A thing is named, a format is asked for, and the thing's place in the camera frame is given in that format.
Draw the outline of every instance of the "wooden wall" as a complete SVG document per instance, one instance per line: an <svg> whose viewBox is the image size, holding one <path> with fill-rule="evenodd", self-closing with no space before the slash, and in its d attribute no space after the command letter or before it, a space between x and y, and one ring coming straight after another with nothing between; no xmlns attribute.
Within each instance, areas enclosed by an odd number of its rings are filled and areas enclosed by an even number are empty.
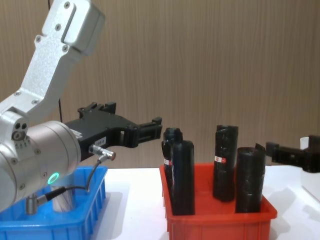
<svg viewBox="0 0 320 240"><path fill-rule="evenodd" d="M106 22L61 98L64 121L90 102L115 101L136 123L161 116L164 128L180 127L199 162L213 160L217 124L239 126L239 147L298 147L320 134L318 0L93 2ZM46 0L0 1L1 99L23 79L47 13ZM115 147L109 166L157 167L160 142Z"/></svg>

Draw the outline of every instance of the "red crate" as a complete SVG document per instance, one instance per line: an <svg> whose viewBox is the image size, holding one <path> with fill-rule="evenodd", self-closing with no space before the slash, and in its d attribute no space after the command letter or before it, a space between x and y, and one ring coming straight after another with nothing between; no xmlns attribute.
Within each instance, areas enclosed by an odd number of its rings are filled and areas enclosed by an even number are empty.
<svg viewBox="0 0 320 240"><path fill-rule="evenodd" d="M235 213L235 200L213 197L213 163L194 165L195 215L174 216L164 166L160 167L170 240L268 240L277 210L263 196L261 212Z"/></svg>

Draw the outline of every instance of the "black cylindrical object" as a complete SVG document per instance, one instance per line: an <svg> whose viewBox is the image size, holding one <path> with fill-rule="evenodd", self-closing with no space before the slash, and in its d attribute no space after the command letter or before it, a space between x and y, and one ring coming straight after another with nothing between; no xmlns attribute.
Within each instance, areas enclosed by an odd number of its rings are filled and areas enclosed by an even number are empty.
<svg viewBox="0 0 320 240"><path fill-rule="evenodd" d="M162 153L164 158L164 172L168 184L169 192L172 187L172 157L171 147L174 143L179 143L183 140L180 128L168 127L163 133L163 141L161 143Z"/></svg>
<svg viewBox="0 0 320 240"><path fill-rule="evenodd" d="M260 212L266 168L266 151L240 147L236 166L236 213Z"/></svg>
<svg viewBox="0 0 320 240"><path fill-rule="evenodd" d="M235 199L234 173L237 142L237 126L216 126L213 196L222 202L229 202Z"/></svg>
<svg viewBox="0 0 320 240"><path fill-rule="evenodd" d="M173 215L195 214L195 157L191 141L176 142L171 148Z"/></svg>

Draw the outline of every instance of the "white surface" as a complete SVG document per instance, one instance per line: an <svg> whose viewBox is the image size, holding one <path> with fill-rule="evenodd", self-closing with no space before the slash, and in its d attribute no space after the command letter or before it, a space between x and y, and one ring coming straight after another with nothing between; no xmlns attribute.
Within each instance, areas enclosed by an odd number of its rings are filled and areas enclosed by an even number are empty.
<svg viewBox="0 0 320 240"><path fill-rule="evenodd" d="M300 138L300 149L306 149L309 146L309 137ZM301 185L311 193L316 199L320 200L320 173L309 173L301 171Z"/></svg>
<svg viewBox="0 0 320 240"><path fill-rule="evenodd" d="M316 240L320 203L300 183L300 169L267 166L263 194L278 211L270 240ZM109 169L107 200L92 240L169 240L159 169Z"/></svg>

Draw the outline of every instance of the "blue crate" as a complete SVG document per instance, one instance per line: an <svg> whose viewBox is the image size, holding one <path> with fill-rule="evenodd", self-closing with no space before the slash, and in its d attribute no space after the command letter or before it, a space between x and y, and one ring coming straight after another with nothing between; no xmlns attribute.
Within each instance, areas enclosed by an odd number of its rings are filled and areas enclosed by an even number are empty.
<svg viewBox="0 0 320 240"><path fill-rule="evenodd" d="M85 186L92 167L79 167L74 172L74 185ZM75 190L76 208L70 212L54 212L52 201L38 208L35 215L26 215L26 200L21 200L0 213L0 240L89 240L106 199L107 168L96 169L90 192ZM50 192L47 186L38 191Z"/></svg>

